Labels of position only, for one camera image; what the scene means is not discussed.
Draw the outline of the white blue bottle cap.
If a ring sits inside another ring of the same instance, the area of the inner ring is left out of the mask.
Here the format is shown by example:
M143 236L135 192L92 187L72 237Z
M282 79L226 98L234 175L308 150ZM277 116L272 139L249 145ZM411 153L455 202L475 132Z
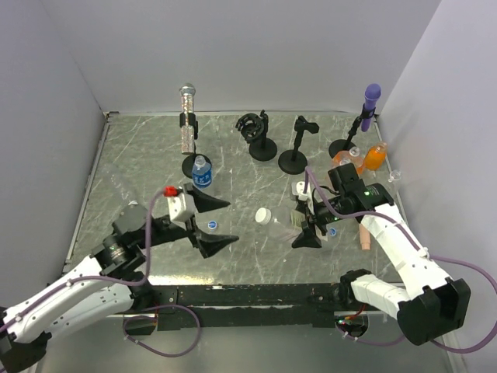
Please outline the white blue bottle cap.
M217 229L218 224L217 224L217 222L216 222L216 221L211 220L211 221L209 221L209 222L207 223L207 227L208 227L211 231L214 231L214 230L216 230L216 229Z

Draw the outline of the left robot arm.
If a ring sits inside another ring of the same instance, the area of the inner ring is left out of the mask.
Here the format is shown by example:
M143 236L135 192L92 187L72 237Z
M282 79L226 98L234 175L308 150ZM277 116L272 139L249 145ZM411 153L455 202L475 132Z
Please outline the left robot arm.
M238 241L236 235L213 235L196 224L196 214L228 207L191 183L166 186L169 211L154 217L131 193L112 232L76 267L18 305L1 310L1 370L22 372L43 359L59 338L121 312L145 312L158 300L148 280L151 249L188 239L203 258Z

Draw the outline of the blue label water bottle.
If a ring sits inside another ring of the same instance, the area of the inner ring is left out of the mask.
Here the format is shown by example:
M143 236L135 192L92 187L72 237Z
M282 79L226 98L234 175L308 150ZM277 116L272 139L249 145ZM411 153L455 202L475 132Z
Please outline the blue label water bottle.
M193 185L206 189L212 184L212 166L203 155L197 155L192 168Z

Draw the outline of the clear capless bottle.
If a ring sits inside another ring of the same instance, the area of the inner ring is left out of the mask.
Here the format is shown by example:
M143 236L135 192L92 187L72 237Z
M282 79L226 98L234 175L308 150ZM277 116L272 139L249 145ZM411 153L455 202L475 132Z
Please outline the clear capless bottle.
M390 172L388 177L388 184L394 193L397 193L401 185L401 172L394 169Z

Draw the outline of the black shock mount stand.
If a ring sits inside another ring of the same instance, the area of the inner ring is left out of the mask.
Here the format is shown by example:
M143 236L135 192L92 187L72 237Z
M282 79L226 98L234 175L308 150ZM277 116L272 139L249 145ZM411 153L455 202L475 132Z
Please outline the black shock mount stand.
M248 152L253 159L267 162L276 156L277 145L267 137L269 116L265 110L262 110L260 114L243 115L237 120L235 128L248 143Z

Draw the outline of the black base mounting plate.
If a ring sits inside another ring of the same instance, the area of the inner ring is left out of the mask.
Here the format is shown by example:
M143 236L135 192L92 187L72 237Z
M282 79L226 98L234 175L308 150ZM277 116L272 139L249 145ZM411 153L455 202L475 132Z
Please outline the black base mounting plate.
M125 316L156 315L157 330L194 328L180 306L191 309L207 327L311 325L333 328L340 315L374 307L339 298L339 286L324 284L154 285L137 309Z

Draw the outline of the black purple microphone stand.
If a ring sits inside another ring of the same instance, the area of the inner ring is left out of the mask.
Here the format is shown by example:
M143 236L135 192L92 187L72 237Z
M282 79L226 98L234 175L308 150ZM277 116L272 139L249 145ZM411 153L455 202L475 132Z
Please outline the black purple microphone stand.
M366 108L363 104L362 111L358 117L353 121L352 127L348 131L348 136L345 139L334 140L328 147L328 153L331 158L334 158L341 151L349 151L355 145L353 138L357 135L359 129L362 132L368 131L372 120L376 116L376 108Z

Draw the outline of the black glitter microphone stand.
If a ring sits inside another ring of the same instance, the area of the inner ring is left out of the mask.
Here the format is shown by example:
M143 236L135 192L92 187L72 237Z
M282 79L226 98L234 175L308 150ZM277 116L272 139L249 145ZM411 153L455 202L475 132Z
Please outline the black glitter microphone stand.
M182 161L182 172L185 177L192 178L192 168L193 163L197 155L201 155L196 152L196 140L198 139L198 120L196 119L195 113L181 113L179 115L179 126L182 130L182 140L187 140L187 134L193 133L193 140L189 142L189 145L193 146L193 153L186 153L186 157ZM211 160L203 155L207 161L212 165Z

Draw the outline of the clear white-capped tea bottle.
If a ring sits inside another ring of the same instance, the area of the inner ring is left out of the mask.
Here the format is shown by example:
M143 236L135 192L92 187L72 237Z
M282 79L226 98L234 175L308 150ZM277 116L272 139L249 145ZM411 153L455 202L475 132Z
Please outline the clear white-capped tea bottle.
M302 232L296 217L295 210L285 206L273 209L261 207L255 213L255 221L266 229L269 238L290 244Z

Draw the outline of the orange square bottle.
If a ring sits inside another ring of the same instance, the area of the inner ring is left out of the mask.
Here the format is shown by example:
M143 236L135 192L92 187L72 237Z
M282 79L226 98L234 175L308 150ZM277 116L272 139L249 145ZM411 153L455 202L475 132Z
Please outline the orange square bottle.
M350 150L342 150L338 152L332 159L332 167L343 166L345 164L353 164L359 176L364 170L364 158L360 153L360 149L352 147Z

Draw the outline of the black empty clip stand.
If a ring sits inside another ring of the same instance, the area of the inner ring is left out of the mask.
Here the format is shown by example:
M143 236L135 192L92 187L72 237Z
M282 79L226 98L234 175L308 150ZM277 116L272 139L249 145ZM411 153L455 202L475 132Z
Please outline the black empty clip stand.
M294 123L294 131L296 138L294 139L294 147L291 150L286 150L281 153L278 158L278 166L280 169L289 175L298 175L304 172L308 165L306 156L299 150L304 136L304 132L317 134L319 126L315 122L307 121L303 116L299 116Z

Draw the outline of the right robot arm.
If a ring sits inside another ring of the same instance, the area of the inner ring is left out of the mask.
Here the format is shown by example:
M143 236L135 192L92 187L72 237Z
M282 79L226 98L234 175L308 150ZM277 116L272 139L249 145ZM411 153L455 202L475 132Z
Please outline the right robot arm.
M303 213L294 248L321 247L317 230L340 220L356 219L377 241L402 287L385 282L368 270L350 270L335 285L332 302L343 308L374 307L398 322L404 337L419 346L463 326L471 289L454 280L421 246L403 220L393 197L379 184L369 186L351 164L329 171L336 190L326 198L309 167L293 191Z

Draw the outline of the pink beige microphone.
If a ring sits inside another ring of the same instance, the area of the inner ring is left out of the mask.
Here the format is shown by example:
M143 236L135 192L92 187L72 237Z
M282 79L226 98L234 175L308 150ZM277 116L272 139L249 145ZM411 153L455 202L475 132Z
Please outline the pink beige microphone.
M361 249L370 250L371 247L370 233L362 224L359 224L359 235L360 235Z

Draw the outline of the orange round bottle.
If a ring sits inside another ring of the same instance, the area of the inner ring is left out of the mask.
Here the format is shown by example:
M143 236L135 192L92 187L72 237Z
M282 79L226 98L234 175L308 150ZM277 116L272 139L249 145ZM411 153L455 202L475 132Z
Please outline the orange round bottle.
M384 163L387 156L388 144L379 142L369 149L364 158L364 167L376 171Z

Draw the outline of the glitter silver microphone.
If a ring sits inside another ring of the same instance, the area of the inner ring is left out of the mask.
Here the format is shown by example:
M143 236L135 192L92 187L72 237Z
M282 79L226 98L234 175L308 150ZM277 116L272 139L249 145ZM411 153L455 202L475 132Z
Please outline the glitter silver microphone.
M194 113L193 98L196 90L191 83L186 83L179 90L181 96L180 132L181 152L190 155L195 152L196 115Z

